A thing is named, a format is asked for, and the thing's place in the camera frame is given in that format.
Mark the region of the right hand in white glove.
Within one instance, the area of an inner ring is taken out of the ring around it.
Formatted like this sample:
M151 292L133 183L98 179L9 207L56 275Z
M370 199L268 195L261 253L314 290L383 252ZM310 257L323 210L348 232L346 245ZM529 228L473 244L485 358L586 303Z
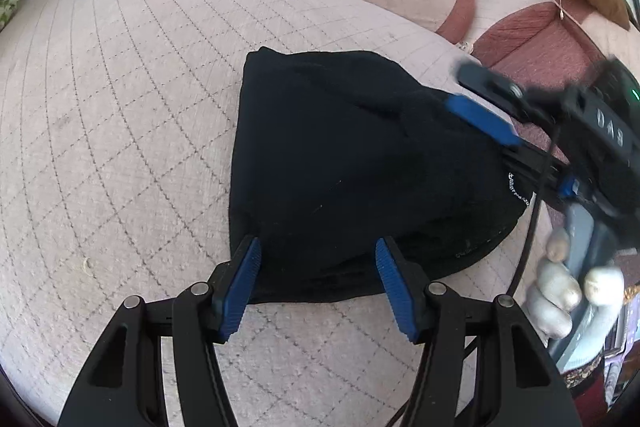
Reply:
M525 314L539 337L560 340L573 327L570 312L582 299L596 308L579 346L588 343L599 350L604 345L624 303L625 282L616 265L591 269L584 283L570 274L563 262L570 252L570 236L557 228L550 234L546 255L540 259L535 282L529 286L525 299Z

